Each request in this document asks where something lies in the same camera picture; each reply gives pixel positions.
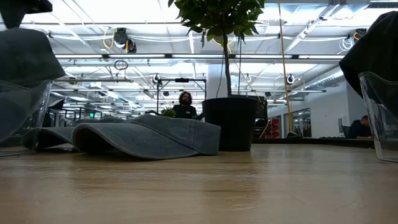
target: fluorescent light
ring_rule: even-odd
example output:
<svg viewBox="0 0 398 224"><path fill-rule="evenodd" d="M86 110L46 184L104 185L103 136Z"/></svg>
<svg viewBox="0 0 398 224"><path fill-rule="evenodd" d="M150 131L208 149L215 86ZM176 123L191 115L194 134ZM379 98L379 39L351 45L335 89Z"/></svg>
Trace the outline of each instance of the fluorescent light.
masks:
<svg viewBox="0 0 398 224"><path fill-rule="evenodd" d="M92 54L92 55L55 55L56 58L102 58L102 55Z"/></svg>
<svg viewBox="0 0 398 224"><path fill-rule="evenodd" d="M396 0L371 0L371 2L398 2Z"/></svg>
<svg viewBox="0 0 398 224"><path fill-rule="evenodd" d="M286 106L284 103L270 103L268 106Z"/></svg>
<svg viewBox="0 0 398 224"><path fill-rule="evenodd" d="M72 90L72 89L62 89L62 90L51 90L52 92L55 92L55 91L75 91L75 90Z"/></svg>
<svg viewBox="0 0 398 224"><path fill-rule="evenodd" d="M300 55L298 59L343 59L344 55Z"/></svg>
<svg viewBox="0 0 398 224"><path fill-rule="evenodd" d="M55 95L55 96L65 97L64 95L59 94L59 93L56 93L56 92L51 92L51 94L53 94L53 95Z"/></svg>
<svg viewBox="0 0 398 224"><path fill-rule="evenodd" d="M109 58L164 58L164 54L111 54Z"/></svg>
<svg viewBox="0 0 398 224"><path fill-rule="evenodd" d="M84 98L84 97L78 97L78 96L69 96L69 98L77 101L89 101L89 99Z"/></svg>
<svg viewBox="0 0 398 224"><path fill-rule="evenodd" d="M173 54L172 58L223 58L221 54Z"/></svg>
<svg viewBox="0 0 398 224"><path fill-rule="evenodd" d="M291 59L293 56L291 55L285 55L286 59ZM236 58L269 58L269 59L282 59L282 55L256 55L256 54L251 54L251 55L236 55Z"/></svg>
<svg viewBox="0 0 398 224"><path fill-rule="evenodd" d="M292 90L292 93L326 93L326 90Z"/></svg>
<svg viewBox="0 0 398 224"><path fill-rule="evenodd" d="M79 110L79 108L62 108L63 110Z"/></svg>

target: wooden table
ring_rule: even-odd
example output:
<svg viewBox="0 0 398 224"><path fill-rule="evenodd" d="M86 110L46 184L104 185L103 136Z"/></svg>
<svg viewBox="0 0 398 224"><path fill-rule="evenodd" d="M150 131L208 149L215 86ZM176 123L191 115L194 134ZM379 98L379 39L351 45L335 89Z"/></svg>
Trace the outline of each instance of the wooden table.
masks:
<svg viewBox="0 0 398 224"><path fill-rule="evenodd" d="M371 149L254 145L170 161L0 158L1 223L398 223L398 164Z"/></svg>

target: potted plant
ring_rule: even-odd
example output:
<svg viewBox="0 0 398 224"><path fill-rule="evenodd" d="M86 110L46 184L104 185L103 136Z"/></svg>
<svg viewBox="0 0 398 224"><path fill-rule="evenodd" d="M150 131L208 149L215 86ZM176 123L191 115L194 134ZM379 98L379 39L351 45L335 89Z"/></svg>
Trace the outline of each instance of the potted plant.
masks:
<svg viewBox="0 0 398 224"><path fill-rule="evenodd" d="M205 38L221 37L228 97L205 100L203 112L206 122L221 126L221 151L249 151L259 102L232 96L228 35L233 33L244 42L245 35L258 34L255 24L265 0L169 0L169 7L173 3L188 33L201 33L202 47Z"/></svg>

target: window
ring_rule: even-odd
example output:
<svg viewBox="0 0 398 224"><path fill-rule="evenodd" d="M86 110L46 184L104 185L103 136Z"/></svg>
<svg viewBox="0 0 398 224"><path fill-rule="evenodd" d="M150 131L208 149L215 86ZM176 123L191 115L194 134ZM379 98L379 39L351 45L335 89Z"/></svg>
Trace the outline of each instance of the window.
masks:
<svg viewBox="0 0 398 224"><path fill-rule="evenodd" d="M293 132L301 137L312 137L311 134L311 110L310 108L294 111L292 113L293 117ZM284 115L284 133L285 137L289 132L289 117L287 114Z"/></svg>

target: man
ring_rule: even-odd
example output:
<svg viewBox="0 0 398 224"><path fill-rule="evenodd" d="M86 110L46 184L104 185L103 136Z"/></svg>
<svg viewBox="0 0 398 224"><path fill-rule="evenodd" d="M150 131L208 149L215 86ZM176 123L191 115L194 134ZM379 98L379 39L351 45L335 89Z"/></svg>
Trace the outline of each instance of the man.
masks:
<svg viewBox="0 0 398 224"><path fill-rule="evenodd" d="M180 104L175 105L173 110L175 111L176 118L193 119L197 117L197 110L191 106L192 96L189 92L183 92L180 95Z"/></svg>
<svg viewBox="0 0 398 224"><path fill-rule="evenodd" d="M351 127L349 127L348 138L372 139L368 116L363 116L361 120L356 120L352 123Z"/></svg>

